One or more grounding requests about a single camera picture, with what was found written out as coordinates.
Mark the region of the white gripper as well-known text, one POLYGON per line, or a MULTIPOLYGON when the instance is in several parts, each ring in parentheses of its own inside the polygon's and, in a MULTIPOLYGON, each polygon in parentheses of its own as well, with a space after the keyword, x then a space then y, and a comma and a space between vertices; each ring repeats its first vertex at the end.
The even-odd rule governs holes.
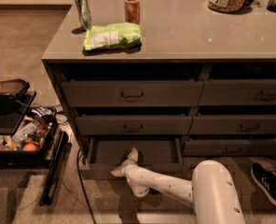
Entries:
POLYGON ((116 169, 112 170, 111 175, 115 177, 122 177, 122 176, 127 177, 128 173, 130 172, 130 169, 138 166, 137 164, 138 157, 139 157, 139 152, 135 147, 133 147, 131 149, 130 154, 128 155, 128 159, 122 162, 120 168, 117 167, 116 169))

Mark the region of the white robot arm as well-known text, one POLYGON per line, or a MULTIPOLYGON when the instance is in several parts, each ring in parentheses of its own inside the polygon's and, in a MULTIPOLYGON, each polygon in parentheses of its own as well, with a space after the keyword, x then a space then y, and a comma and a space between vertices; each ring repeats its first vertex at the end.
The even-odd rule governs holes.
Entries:
POLYGON ((192 208, 196 224, 245 224, 233 178, 218 161, 201 161, 190 180, 150 171, 138 165, 138 150, 111 171, 125 177, 133 194, 144 197, 157 190, 192 208))

